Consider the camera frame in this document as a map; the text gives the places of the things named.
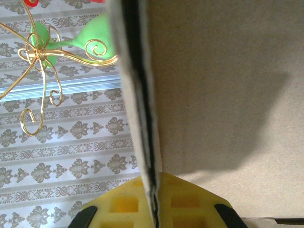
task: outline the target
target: cardboard box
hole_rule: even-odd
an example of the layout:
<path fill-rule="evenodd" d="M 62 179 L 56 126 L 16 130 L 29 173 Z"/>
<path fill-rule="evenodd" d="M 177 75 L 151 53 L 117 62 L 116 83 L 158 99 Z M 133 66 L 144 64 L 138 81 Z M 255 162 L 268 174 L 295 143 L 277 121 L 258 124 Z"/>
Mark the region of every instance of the cardboard box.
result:
<path fill-rule="evenodd" d="M 302 1 L 150 0 L 149 17 L 163 171 L 241 217 L 304 218 Z"/>

